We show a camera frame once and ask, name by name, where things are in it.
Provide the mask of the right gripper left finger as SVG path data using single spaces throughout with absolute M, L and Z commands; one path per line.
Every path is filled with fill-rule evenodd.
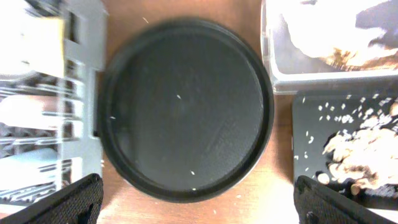
M 90 174 L 58 192 L 1 219 L 2 224 L 96 224 L 103 203 L 103 180 Z

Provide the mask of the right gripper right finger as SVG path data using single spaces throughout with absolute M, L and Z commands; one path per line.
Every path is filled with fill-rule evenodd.
M 295 182 L 294 205 L 300 224 L 394 223 L 304 175 Z

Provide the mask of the light blue plastic cup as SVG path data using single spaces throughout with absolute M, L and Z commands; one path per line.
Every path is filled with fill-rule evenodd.
M 1 159 L 1 190 L 13 190 L 53 182 L 58 154 L 51 148 L 37 149 Z

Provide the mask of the brown food scraps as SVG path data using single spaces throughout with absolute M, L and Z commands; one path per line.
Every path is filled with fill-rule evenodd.
M 328 170 L 332 179 L 342 184 L 351 179 L 350 191 L 357 195 L 364 189 L 376 190 L 397 184 L 397 102 L 389 114 L 362 117 L 359 130 L 352 134 L 336 134 L 324 146 L 323 154 L 331 154 Z

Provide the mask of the pink plastic cup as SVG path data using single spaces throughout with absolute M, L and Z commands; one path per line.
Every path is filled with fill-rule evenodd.
M 57 110 L 56 96 L 8 96 L 1 101 L 1 122 L 10 127 L 56 130 L 62 125 L 63 119 L 44 113 L 56 113 Z

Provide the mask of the yellow plastic bowl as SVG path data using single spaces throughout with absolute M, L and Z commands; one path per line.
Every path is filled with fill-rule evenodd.
M 33 18 L 25 33 L 28 62 L 36 72 L 63 78 L 65 62 L 63 38 L 65 21 L 59 17 Z

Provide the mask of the white paper napkin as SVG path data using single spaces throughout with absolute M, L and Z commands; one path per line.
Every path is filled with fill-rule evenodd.
M 385 0 L 285 1 L 282 15 L 291 42 L 311 58 L 327 57 L 335 49 L 355 52 L 379 44 L 388 29 L 380 24 L 357 25 L 357 16 L 372 7 L 392 4 Z

